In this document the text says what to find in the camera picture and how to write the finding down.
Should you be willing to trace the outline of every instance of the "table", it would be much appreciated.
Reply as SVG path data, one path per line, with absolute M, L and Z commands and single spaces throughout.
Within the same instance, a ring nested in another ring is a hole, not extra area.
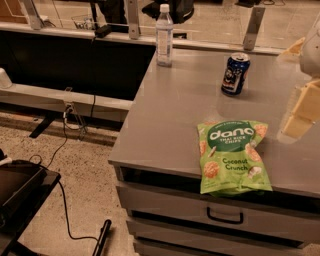
M 230 54 L 174 49 L 172 68 L 155 57 L 149 65 L 109 156 L 141 255 L 300 255 L 320 241 L 320 126 L 291 145 L 277 140 L 292 90 L 310 77 L 276 56 L 249 53 L 243 92 L 228 97 L 220 87 Z M 273 192 L 200 195 L 196 126 L 212 120 L 269 124 L 257 151 Z
M 61 176 L 57 172 L 46 170 L 47 176 L 16 211 L 4 229 L 0 231 L 0 255 L 38 255 L 18 242 L 18 239 L 28 226 L 34 215 L 50 195 Z

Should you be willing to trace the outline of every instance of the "dang snack bag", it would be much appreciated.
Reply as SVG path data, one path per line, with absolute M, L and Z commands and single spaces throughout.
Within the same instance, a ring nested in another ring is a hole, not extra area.
M 255 150 L 267 128 L 267 124 L 257 121 L 199 124 L 201 194 L 232 196 L 252 190 L 272 191 Z

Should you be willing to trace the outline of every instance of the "soda can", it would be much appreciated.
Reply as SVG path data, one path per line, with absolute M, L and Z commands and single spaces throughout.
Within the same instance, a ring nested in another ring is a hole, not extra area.
M 250 66 L 248 54 L 235 52 L 228 59 L 227 68 L 222 81 L 221 90 L 228 96 L 241 93 L 242 86 Z

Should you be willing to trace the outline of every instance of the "drawer handle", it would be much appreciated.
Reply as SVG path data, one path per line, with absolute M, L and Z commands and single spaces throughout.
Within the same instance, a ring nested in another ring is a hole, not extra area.
M 215 221 L 219 221 L 219 222 L 223 222 L 223 223 L 228 223 L 228 224 L 242 224 L 243 223 L 243 213 L 240 212 L 240 220 L 239 221 L 235 221 L 235 220 L 225 220 L 225 219 L 220 219 L 220 218 L 216 218 L 210 215 L 210 207 L 207 207 L 207 216 L 210 220 L 215 220 Z

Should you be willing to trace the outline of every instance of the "white cap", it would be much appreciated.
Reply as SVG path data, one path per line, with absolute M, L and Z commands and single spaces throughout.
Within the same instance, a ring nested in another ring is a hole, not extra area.
M 12 82 L 3 68 L 0 68 L 0 88 L 7 89 L 12 85 Z
M 169 5 L 168 5 L 168 4 L 161 4 L 161 5 L 160 5 L 160 12 L 164 12 L 164 13 L 170 12 L 170 7 L 169 7 Z

